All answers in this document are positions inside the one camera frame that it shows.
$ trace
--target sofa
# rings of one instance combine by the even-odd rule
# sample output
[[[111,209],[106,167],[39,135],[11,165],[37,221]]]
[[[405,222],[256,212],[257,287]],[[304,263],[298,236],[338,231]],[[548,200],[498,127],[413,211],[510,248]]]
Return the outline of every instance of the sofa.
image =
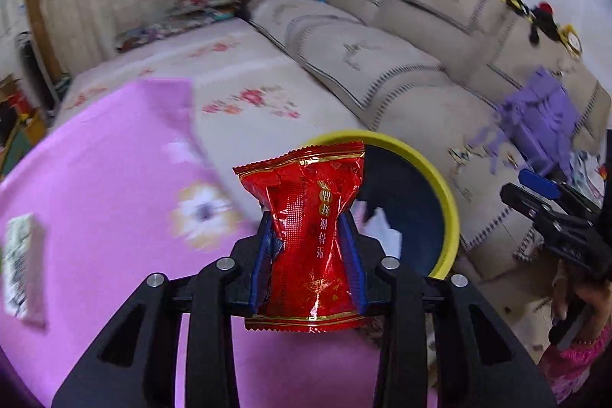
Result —
[[[611,101],[582,62],[545,36],[532,46],[529,22],[501,0],[246,2],[250,23],[364,126],[403,140],[440,170],[461,219],[455,271],[510,321],[550,295],[556,262],[516,257],[531,223],[499,196],[501,186],[518,183],[524,159],[511,143],[497,158],[465,146],[483,127],[495,133],[495,104],[544,66],[580,115],[573,148],[597,154]],[[460,160],[451,151],[467,154]]]

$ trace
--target red candy wrapper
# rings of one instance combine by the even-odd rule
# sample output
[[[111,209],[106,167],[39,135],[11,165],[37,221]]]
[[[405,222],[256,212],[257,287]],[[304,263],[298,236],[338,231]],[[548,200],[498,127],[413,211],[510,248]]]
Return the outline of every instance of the red candy wrapper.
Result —
[[[360,325],[338,242],[338,216],[363,178],[362,142],[311,146],[234,168],[270,210],[283,249],[272,263],[270,296],[247,329],[328,332]]]

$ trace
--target blue gripper pad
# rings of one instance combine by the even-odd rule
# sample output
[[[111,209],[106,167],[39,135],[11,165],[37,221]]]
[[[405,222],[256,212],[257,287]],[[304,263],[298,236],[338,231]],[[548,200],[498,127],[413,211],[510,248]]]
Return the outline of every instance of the blue gripper pad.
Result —
[[[518,173],[518,181],[522,186],[537,192],[546,199],[555,200],[561,197],[561,192],[554,182],[544,179],[544,177],[527,170],[527,168]]]
[[[249,295],[249,309],[257,313],[259,307],[269,296],[269,281],[272,274],[272,261],[278,254],[275,251],[275,242],[278,242],[272,229],[272,217],[269,216],[265,223],[264,235],[259,243],[259,252],[253,273],[251,274],[251,292]]]
[[[358,313],[365,313],[368,306],[366,297],[366,278],[354,234],[346,213],[338,218],[338,239],[340,243],[340,254],[347,271],[348,286],[351,291],[351,300]]]

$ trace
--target pink clothing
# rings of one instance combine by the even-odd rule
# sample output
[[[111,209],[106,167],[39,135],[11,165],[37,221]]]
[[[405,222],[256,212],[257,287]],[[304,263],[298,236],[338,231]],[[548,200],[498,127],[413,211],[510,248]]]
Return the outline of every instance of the pink clothing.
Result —
[[[193,108],[186,80],[129,83],[59,127],[0,184],[1,230],[34,213],[46,231],[46,328],[0,312],[2,349],[45,406],[149,273],[195,274],[255,232],[192,140]],[[184,404],[183,322],[177,408]],[[379,351],[352,331],[250,332],[234,319],[233,341],[244,408],[372,404]]]
[[[550,346],[544,352],[540,370],[549,382],[557,403],[582,387],[591,365],[604,352],[609,339],[610,324],[590,347],[574,346],[561,352],[555,346]]]

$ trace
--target yellow bowl rim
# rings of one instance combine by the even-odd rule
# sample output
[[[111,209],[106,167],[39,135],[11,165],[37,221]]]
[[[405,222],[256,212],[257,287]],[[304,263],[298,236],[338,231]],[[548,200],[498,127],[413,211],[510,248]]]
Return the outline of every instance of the yellow bowl rim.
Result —
[[[459,213],[455,198],[449,185],[438,169],[416,149],[401,140],[369,130],[345,129],[330,132],[310,139],[306,145],[324,145],[342,142],[360,141],[391,151],[409,161],[429,182],[442,207],[444,218],[444,240],[436,266],[429,273],[430,277],[445,279],[451,271],[459,250]]]

